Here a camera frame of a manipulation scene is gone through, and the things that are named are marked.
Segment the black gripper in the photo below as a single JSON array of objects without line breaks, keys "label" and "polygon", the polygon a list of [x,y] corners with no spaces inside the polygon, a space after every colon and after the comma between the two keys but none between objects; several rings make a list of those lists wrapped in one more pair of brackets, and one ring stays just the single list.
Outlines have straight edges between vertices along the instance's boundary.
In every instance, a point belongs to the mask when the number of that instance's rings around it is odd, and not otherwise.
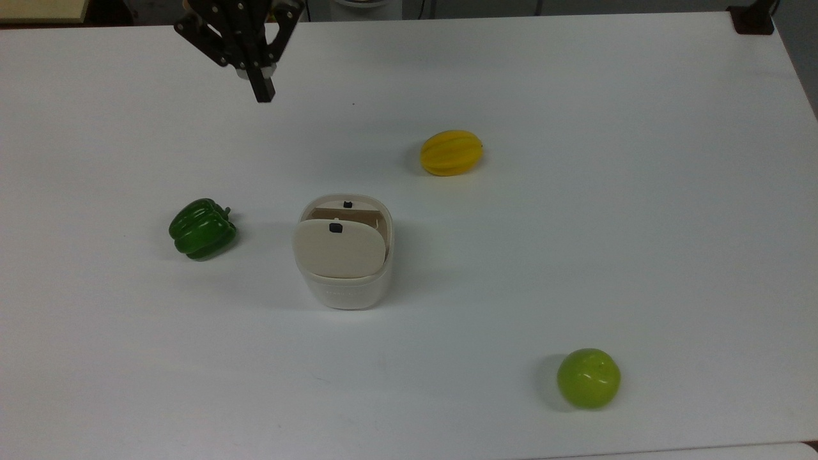
[{"label": "black gripper", "polygon": [[[256,101],[275,96],[272,76],[305,12],[305,1],[185,1],[173,28],[211,61],[246,76]],[[278,26],[271,43],[266,23]]]}]

